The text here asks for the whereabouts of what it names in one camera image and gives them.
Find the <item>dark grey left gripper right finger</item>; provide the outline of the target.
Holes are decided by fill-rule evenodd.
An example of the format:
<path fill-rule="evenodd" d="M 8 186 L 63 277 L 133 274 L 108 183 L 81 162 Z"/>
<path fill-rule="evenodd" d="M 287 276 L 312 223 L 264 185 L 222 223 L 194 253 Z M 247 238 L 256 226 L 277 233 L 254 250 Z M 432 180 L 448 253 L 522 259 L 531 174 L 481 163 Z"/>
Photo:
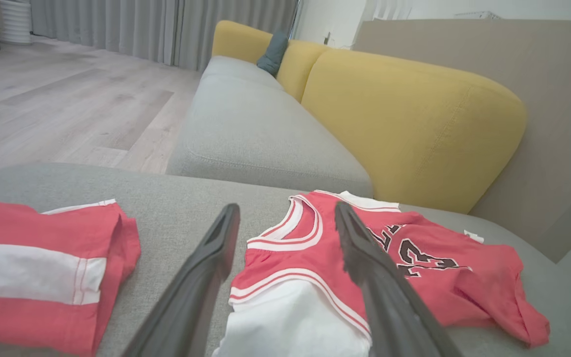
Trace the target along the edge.
<path fill-rule="evenodd" d="M 459 357 L 460 350 L 417 292 L 381 251 L 352 206 L 335 207 L 343 269 L 362 291 L 372 357 Z"/>

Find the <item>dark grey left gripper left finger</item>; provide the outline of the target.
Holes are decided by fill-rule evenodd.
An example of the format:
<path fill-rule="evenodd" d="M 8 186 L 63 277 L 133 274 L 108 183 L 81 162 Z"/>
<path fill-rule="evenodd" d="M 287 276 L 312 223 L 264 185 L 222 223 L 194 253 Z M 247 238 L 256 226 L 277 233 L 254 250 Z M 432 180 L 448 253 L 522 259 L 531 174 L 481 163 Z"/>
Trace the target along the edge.
<path fill-rule="evenodd" d="M 125 357 L 203 357 L 220 287 L 231 273 L 240 224 L 226 205 L 123 352 Z"/>

